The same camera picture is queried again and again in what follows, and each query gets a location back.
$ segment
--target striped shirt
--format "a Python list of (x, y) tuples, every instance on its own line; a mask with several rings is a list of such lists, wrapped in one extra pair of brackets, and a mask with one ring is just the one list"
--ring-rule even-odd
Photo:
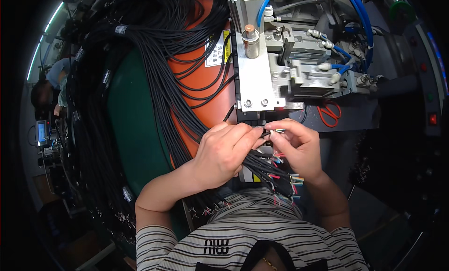
[(240, 270), (258, 240), (281, 244), (296, 268), (325, 258), (329, 270), (368, 270), (352, 229), (329, 233), (303, 221), (297, 206), (284, 201), (275, 205), (267, 188), (247, 189), (226, 199), (231, 207), (222, 205), (206, 225), (181, 241), (166, 227), (140, 229), (138, 270), (195, 270), (197, 262)]

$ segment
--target digital display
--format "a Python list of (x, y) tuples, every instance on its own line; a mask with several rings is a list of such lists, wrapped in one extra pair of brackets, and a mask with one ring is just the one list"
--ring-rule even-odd
[(445, 65), (443, 64), (443, 59), (441, 58), (440, 50), (438, 50), (438, 46), (436, 45), (435, 39), (433, 39), (432, 33), (427, 32), (427, 35), (428, 35), (428, 37), (430, 39), (430, 42), (432, 42), (433, 49), (435, 50), (436, 57), (438, 58), (438, 63), (440, 64), (440, 67), (441, 67), (441, 72), (443, 74), (443, 79), (444, 79), (445, 87), (446, 87), (446, 95), (449, 95), (448, 83), (447, 83), (447, 79), (446, 79)]
[(45, 124), (39, 124), (37, 126), (38, 128), (38, 134), (39, 134), (39, 141), (44, 142), (45, 141)]

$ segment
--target bundle of black cables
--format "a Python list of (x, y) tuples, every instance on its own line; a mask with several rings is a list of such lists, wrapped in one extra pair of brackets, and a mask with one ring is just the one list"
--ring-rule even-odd
[[(77, 143), (79, 148), (86, 148), (83, 151), (92, 150), (96, 147), (95, 140), (92, 139), (104, 136), (106, 142), (111, 140), (111, 136), (104, 135), (108, 132), (105, 128), (93, 128), (96, 122), (101, 122), (99, 117), (107, 118), (104, 109), (99, 108), (101, 97), (103, 97), (107, 86), (102, 83), (102, 79), (96, 79), (100, 83), (98, 92), (95, 96), (86, 97), (82, 94), (86, 92), (91, 79), (83, 79), (80, 74), (83, 67), (84, 59), (89, 55), (98, 54), (98, 47), (102, 46), (105, 40), (115, 39), (117, 37), (125, 38), (131, 41), (141, 52), (142, 60), (147, 75), (149, 90), (152, 97), (156, 124), (159, 126), (162, 135), (167, 144), (167, 148), (173, 161), (175, 168), (192, 159), (187, 146), (184, 144), (179, 131), (176, 128), (174, 119), (179, 123), (181, 128), (196, 142), (200, 142), (201, 137), (208, 131), (208, 127), (203, 124), (195, 115), (192, 109), (198, 108), (211, 101), (223, 88), (225, 88), (234, 78), (238, 77), (238, 73), (232, 77), (227, 77), (230, 61), (235, 54), (233, 52), (228, 57), (225, 64), (225, 58), (222, 59), (221, 69), (216, 79), (203, 88), (190, 88), (183, 84), (181, 80), (193, 73), (199, 66), (203, 65), (206, 58), (211, 54), (219, 39), (222, 30), (225, 28), (228, 18), (229, 9), (226, 0), (213, 0), (210, 13), (201, 22), (198, 22), (204, 14), (204, 7), (198, 0), (115, 0), (112, 11), (105, 19), (99, 21), (89, 32), (81, 50), (77, 54), (76, 61), (72, 66), (72, 72), (68, 81), (67, 98), (70, 100), (69, 107), (77, 113), (75, 125), (76, 139), (86, 136), (82, 139), (82, 143), (90, 144), (81, 146), (81, 142)], [(224, 40), (226, 44), (230, 35)], [(204, 47), (209, 44), (205, 52), (193, 60), (182, 60), (178, 55), (182, 55)], [(188, 69), (174, 73), (172, 72), (169, 61), (189, 63)], [(219, 82), (218, 89), (207, 97), (194, 97), (185, 92), (182, 88), (190, 91), (200, 91), (212, 87)], [(201, 101), (195, 106), (189, 106), (184, 98)], [(103, 110), (103, 112), (93, 111), (92, 109)], [(132, 202), (123, 200), (122, 188), (126, 188), (126, 179), (123, 171), (117, 165), (120, 163), (117, 155), (112, 152), (105, 153), (96, 149), (95, 154), (102, 156), (95, 161), (87, 161), (81, 159), (81, 172), (90, 172), (90, 179), (99, 180), (98, 186), (105, 180), (116, 179), (114, 185), (115, 192), (103, 192), (102, 208), (111, 208), (114, 212), (119, 212), (118, 218), (131, 219), (134, 214), (129, 212)], [(84, 153), (86, 157), (91, 157), (91, 153)], [(267, 163), (266, 157), (257, 152), (251, 151), (245, 158), (243, 164), (248, 167), (261, 180), (266, 182), (270, 188), (278, 193), (290, 197), (292, 188), (290, 185), (290, 175), (274, 167), (271, 163)], [(102, 169), (92, 169), (94, 163), (102, 163), (106, 166), (106, 171)], [(279, 176), (280, 179), (273, 180), (269, 175)], [(217, 207), (217, 204), (226, 200), (222, 198), (215, 189), (201, 192), (197, 195), (186, 199), (188, 207), (193, 208), (192, 214), (203, 212), (205, 215), (211, 214)]]

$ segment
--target metal plate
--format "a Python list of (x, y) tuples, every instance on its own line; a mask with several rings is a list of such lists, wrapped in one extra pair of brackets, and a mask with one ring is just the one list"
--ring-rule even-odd
[(255, 59), (245, 56), (242, 35), (236, 33), (237, 56), (239, 58), (240, 97), (242, 99), (242, 111), (274, 110), (276, 106), (284, 106), (285, 100), (276, 99), (271, 82), (268, 52), (265, 43), (265, 35), (260, 38), (260, 55)]

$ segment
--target scissors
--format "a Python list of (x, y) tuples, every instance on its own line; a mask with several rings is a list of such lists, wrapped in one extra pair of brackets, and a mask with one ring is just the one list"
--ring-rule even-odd
[[(338, 108), (339, 115), (336, 115), (332, 110), (330, 110), (330, 108), (327, 106), (328, 104), (329, 104), (329, 105), (335, 105), (335, 106)], [(319, 106), (317, 106), (317, 109), (318, 109), (318, 114), (320, 114), (321, 120), (323, 121), (324, 125), (328, 126), (329, 128), (333, 128), (333, 127), (337, 126), (337, 124), (338, 124), (338, 119), (341, 117), (341, 109), (340, 109), (340, 106), (339, 106), (338, 104), (336, 104), (335, 102), (330, 101), (330, 100), (325, 100), (325, 101), (323, 102), (323, 105), (324, 105), (324, 107), (325, 107), (326, 109), (321, 108), (321, 107), (319, 107)], [(324, 118), (323, 118), (323, 114), (322, 114), (322, 113), (327, 114), (327, 115), (329, 115), (332, 119), (334, 119), (334, 120), (335, 120), (335, 124), (331, 125), (331, 124), (329, 124), (328, 122), (326, 122), (326, 121), (324, 120)]]

